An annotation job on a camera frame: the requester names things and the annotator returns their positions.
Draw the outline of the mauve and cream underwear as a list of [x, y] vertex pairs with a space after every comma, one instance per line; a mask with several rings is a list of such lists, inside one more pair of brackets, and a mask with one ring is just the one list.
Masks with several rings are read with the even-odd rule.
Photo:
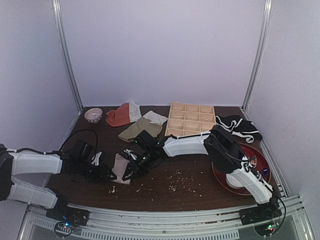
[[116, 179], [112, 182], [122, 185], [130, 185], [131, 180], [123, 180], [124, 173], [126, 171], [127, 165], [130, 161], [122, 157], [120, 154], [115, 155], [114, 166], [112, 172], [116, 175]]

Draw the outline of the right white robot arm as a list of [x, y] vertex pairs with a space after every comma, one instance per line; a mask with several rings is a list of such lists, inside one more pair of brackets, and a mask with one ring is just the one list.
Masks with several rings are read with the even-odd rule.
[[146, 130], [142, 130], [134, 138], [134, 142], [144, 152], [137, 154], [124, 150], [120, 153], [129, 161], [122, 176], [124, 181], [148, 173], [157, 160], [182, 155], [206, 155], [218, 172], [235, 179], [254, 197], [257, 205], [239, 212], [243, 225], [271, 220], [286, 214], [279, 207], [278, 194], [264, 180], [263, 174], [254, 168], [254, 157], [247, 156], [232, 134], [220, 125], [198, 134], [169, 135], [162, 138], [153, 137]]

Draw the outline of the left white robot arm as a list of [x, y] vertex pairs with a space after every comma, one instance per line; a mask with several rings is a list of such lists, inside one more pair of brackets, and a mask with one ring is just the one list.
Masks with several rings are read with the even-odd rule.
[[40, 187], [18, 179], [23, 174], [80, 175], [99, 183], [115, 180], [117, 176], [102, 162], [103, 152], [94, 152], [94, 147], [77, 140], [67, 150], [50, 152], [32, 148], [9, 149], [0, 146], [0, 199], [13, 200], [29, 205], [37, 205], [58, 218], [67, 219], [71, 209], [65, 196], [57, 190]]

